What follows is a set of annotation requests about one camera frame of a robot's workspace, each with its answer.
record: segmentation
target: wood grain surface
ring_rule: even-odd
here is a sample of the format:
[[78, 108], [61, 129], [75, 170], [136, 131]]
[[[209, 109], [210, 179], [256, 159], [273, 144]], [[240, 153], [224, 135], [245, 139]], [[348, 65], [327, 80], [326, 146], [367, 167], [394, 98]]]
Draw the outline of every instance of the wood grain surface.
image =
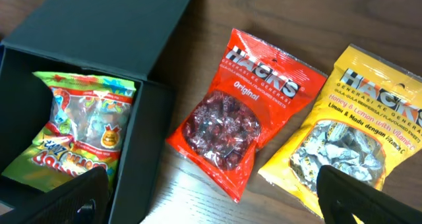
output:
[[[42, 1], [0, 0], [0, 34], [9, 34]], [[326, 74], [354, 43], [422, 75], [420, 9], [420, 0], [193, 0], [151, 78], [178, 91], [174, 130], [207, 91], [232, 28], [277, 45]], [[166, 145], [152, 208], [143, 223], [322, 223], [256, 173], [310, 109], [292, 117], [257, 153], [240, 204]], [[422, 211], [422, 152], [398, 166], [383, 191]]]

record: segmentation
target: hacks candy bag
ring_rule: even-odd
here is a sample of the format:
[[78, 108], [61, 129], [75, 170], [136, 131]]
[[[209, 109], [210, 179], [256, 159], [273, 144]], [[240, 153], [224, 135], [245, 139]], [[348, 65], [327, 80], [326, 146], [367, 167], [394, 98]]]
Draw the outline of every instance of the hacks candy bag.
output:
[[234, 29], [207, 94], [167, 141], [239, 202], [256, 150], [324, 82], [305, 63]]
[[112, 184], [131, 111], [134, 82], [108, 76], [34, 72], [53, 93], [47, 124], [4, 176], [47, 192], [93, 167]]
[[259, 170], [322, 217], [317, 176], [331, 165], [380, 190], [422, 148], [421, 78], [349, 46], [302, 127]]

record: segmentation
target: black box lid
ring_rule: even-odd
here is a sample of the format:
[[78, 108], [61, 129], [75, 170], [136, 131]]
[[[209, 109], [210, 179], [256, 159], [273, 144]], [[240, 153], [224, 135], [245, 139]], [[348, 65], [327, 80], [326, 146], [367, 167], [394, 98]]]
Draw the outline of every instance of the black box lid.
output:
[[146, 79], [189, 0], [46, 0], [7, 47]]

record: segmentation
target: black box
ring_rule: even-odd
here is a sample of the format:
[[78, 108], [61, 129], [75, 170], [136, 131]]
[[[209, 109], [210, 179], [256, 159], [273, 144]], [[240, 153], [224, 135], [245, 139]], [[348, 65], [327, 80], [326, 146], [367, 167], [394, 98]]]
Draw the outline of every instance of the black box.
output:
[[[105, 74], [134, 80], [110, 223], [139, 223], [148, 211], [173, 93], [148, 81], [189, 0], [46, 0], [9, 37], [0, 67], [0, 172], [49, 119], [52, 94], [32, 72]], [[17, 207], [41, 195], [1, 177], [0, 201]]]

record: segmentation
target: red candy bag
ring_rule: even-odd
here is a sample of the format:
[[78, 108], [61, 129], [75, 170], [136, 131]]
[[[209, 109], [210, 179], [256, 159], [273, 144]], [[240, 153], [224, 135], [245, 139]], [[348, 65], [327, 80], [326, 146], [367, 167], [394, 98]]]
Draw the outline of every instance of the red candy bag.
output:
[[290, 54], [233, 29], [207, 94], [167, 142], [239, 202], [255, 152], [325, 80]]

